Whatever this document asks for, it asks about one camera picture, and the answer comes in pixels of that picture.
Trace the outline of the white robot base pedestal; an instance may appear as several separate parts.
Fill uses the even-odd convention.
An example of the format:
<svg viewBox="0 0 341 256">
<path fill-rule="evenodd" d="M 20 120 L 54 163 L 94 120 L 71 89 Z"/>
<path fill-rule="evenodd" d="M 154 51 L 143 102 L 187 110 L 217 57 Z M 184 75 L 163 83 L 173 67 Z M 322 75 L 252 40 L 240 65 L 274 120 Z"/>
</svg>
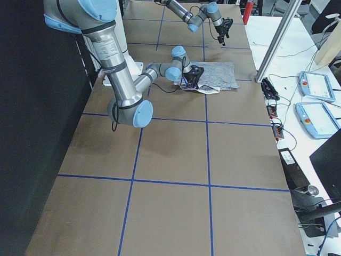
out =
<svg viewBox="0 0 341 256">
<path fill-rule="evenodd" d="M 141 64 L 129 54 L 118 2 L 102 1 L 100 8 L 99 16 L 107 28 L 100 31 L 101 40 L 93 45 L 103 71 L 116 88 L 134 91 L 134 80 L 141 73 Z"/>
</svg>

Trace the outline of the black monitor on arm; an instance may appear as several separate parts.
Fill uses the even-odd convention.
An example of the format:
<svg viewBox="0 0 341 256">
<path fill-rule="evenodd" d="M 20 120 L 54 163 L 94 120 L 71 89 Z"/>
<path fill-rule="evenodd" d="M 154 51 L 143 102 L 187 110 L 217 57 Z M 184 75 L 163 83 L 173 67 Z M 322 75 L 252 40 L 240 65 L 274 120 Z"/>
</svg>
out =
<svg viewBox="0 0 341 256">
<path fill-rule="evenodd" d="M 312 153 L 310 161 L 332 203 L 327 205 L 320 197 L 291 191 L 299 223 L 307 237 L 338 237 L 340 231 L 332 222 L 335 213 L 340 213 L 340 131 Z"/>
</svg>

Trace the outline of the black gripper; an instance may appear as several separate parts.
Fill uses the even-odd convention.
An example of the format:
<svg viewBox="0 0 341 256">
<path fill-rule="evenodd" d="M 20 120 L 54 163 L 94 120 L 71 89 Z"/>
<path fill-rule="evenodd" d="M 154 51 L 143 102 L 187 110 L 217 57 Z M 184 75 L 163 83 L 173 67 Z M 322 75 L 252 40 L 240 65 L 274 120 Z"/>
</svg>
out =
<svg viewBox="0 0 341 256">
<path fill-rule="evenodd" d="M 223 22 L 218 25 L 218 26 L 215 26 L 215 30 L 216 32 L 218 33 L 218 42 L 222 45 L 225 45 L 225 41 L 224 39 L 225 38 L 230 38 L 229 36 L 229 30 L 231 28 L 233 24 L 233 19 L 231 18 L 223 18 Z"/>
<path fill-rule="evenodd" d="M 191 65 L 190 71 L 184 74 L 185 86 L 188 88 L 198 88 L 198 83 L 203 73 L 203 67 Z"/>
</svg>

